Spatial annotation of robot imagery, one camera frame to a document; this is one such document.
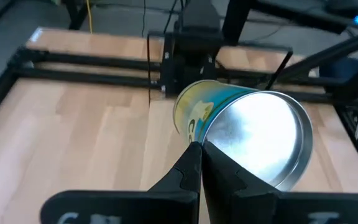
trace tin can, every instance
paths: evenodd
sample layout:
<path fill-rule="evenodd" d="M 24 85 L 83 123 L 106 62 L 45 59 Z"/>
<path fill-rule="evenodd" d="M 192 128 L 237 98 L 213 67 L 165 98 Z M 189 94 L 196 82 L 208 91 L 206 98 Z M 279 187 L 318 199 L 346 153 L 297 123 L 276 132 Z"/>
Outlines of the tin can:
<path fill-rule="evenodd" d="M 208 140 L 279 190 L 293 187 L 313 148 L 306 111 L 276 91 L 198 81 L 178 96 L 173 120 L 187 143 Z"/>

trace wooden table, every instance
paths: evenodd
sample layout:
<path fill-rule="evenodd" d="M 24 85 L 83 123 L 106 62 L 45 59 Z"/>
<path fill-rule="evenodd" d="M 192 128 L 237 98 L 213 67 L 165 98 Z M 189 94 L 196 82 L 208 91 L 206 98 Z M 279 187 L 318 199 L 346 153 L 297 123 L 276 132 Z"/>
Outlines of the wooden table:
<path fill-rule="evenodd" d="M 103 57 L 146 55 L 144 39 L 66 30 L 40 29 L 27 46 Z M 152 60 L 160 60 L 162 42 L 153 41 L 151 48 Z M 227 48 L 218 59 L 227 67 L 275 70 L 282 57 Z M 173 127 L 173 104 L 158 98 L 149 106 L 141 88 L 18 80 L 0 106 L 0 223 L 37 223 L 43 202 L 66 189 L 147 190 L 186 149 Z M 293 190 L 358 192 L 358 155 L 334 108 L 303 105 L 313 122 L 314 152 Z M 209 223 L 204 199 L 200 223 Z"/>

